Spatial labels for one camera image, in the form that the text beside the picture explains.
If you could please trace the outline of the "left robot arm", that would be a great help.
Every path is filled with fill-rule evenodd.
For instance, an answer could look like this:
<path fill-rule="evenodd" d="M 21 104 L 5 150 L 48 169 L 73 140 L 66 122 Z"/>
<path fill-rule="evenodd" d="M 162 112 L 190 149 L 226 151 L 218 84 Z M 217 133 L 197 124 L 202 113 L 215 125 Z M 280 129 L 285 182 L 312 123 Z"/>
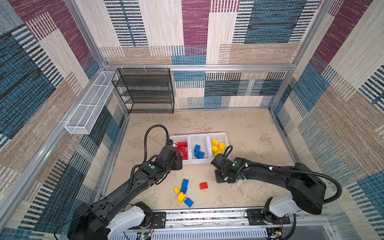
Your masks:
<path fill-rule="evenodd" d="M 73 215 L 67 238 L 69 240 L 106 240 L 110 237 L 112 229 L 108 225 L 123 207 L 143 191 L 159 184 L 172 170 L 182 169 L 183 159 L 173 143 L 172 140 L 167 140 L 158 155 L 134 166 L 130 179 L 111 194 L 89 206 L 80 205 Z"/>

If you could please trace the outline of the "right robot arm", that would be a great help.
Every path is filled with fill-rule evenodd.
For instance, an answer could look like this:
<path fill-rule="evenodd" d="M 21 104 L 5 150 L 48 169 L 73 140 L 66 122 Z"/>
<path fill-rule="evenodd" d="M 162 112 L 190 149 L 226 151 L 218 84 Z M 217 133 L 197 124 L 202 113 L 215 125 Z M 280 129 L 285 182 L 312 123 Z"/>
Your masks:
<path fill-rule="evenodd" d="M 273 216 L 281 218 L 300 210 L 312 215 L 322 213 L 326 184 L 304 164 L 269 166 L 244 158 L 235 158 L 232 162 L 219 154 L 211 165 L 216 168 L 215 173 L 220 174 L 217 178 L 219 183 L 255 180 L 286 189 L 286 194 L 273 197 L 265 205 L 266 211 Z"/>

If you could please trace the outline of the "blue long brick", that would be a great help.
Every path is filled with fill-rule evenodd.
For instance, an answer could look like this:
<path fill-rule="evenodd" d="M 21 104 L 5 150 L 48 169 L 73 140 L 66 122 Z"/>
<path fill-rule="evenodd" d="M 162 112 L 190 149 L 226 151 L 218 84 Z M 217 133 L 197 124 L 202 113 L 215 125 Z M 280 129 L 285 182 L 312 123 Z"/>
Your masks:
<path fill-rule="evenodd" d="M 181 188 L 181 192 L 183 194 L 186 194 L 187 193 L 187 190 L 188 190 L 188 184 L 189 184 L 189 180 L 187 179 L 183 179 L 182 181 L 182 188 Z"/>

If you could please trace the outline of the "blue brick bottom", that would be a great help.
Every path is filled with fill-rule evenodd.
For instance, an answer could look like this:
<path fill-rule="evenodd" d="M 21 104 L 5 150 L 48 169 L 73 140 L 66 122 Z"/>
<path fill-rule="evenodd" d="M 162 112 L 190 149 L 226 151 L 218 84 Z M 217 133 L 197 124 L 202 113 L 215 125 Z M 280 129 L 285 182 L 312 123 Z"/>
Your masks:
<path fill-rule="evenodd" d="M 194 204 L 194 202 L 193 202 L 190 198 L 186 198 L 186 199 L 184 200 L 184 203 L 185 203 L 189 208 L 191 208 L 191 207 L 193 206 L 193 204 Z"/>

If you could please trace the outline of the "red wide brick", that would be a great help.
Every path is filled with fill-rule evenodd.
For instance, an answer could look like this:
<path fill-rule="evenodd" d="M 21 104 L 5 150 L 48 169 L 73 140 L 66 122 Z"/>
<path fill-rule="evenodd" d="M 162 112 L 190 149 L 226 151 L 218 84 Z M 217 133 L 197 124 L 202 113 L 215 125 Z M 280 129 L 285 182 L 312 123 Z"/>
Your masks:
<path fill-rule="evenodd" d="M 178 145 L 179 148 L 182 148 L 182 147 L 187 148 L 188 147 L 188 143 L 187 142 L 178 142 L 177 145 Z"/>

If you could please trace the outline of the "yellow brick bottom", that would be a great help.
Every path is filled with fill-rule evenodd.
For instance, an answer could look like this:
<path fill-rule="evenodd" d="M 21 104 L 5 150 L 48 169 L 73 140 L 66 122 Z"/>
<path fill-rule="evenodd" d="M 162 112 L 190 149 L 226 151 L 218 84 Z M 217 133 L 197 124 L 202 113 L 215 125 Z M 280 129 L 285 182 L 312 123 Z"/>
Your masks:
<path fill-rule="evenodd" d="M 183 203 L 185 199 L 186 199 L 186 194 L 180 192 L 179 195 L 177 196 L 177 201 L 180 203 Z"/>

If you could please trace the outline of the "red long diagonal brick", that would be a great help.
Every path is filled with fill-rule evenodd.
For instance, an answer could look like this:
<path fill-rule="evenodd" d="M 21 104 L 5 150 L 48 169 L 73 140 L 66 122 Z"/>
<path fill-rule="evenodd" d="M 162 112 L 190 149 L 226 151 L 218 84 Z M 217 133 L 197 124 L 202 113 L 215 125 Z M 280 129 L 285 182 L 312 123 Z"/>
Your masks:
<path fill-rule="evenodd" d="M 182 146 L 181 147 L 181 154 L 182 154 L 182 158 L 183 160 L 188 160 L 188 151 L 186 149 L 186 147 Z"/>

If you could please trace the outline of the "small red brick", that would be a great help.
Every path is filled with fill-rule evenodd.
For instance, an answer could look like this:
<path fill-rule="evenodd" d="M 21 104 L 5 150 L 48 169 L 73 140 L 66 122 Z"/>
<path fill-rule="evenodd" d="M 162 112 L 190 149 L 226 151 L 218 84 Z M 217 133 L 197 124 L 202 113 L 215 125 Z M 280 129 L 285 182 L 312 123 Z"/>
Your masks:
<path fill-rule="evenodd" d="M 208 183 L 207 182 L 200 183 L 199 187 L 200 187 L 200 190 L 205 190 L 208 188 Z"/>

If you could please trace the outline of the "yellow hollow brick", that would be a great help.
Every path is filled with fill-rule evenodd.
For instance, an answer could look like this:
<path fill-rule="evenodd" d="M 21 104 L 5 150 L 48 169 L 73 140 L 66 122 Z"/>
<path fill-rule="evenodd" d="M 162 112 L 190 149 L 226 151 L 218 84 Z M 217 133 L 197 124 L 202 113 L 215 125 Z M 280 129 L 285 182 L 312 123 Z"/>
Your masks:
<path fill-rule="evenodd" d="M 212 146 L 212 153 L 216 154 L 219 151 L 219 148 L 217 146 Z"/>

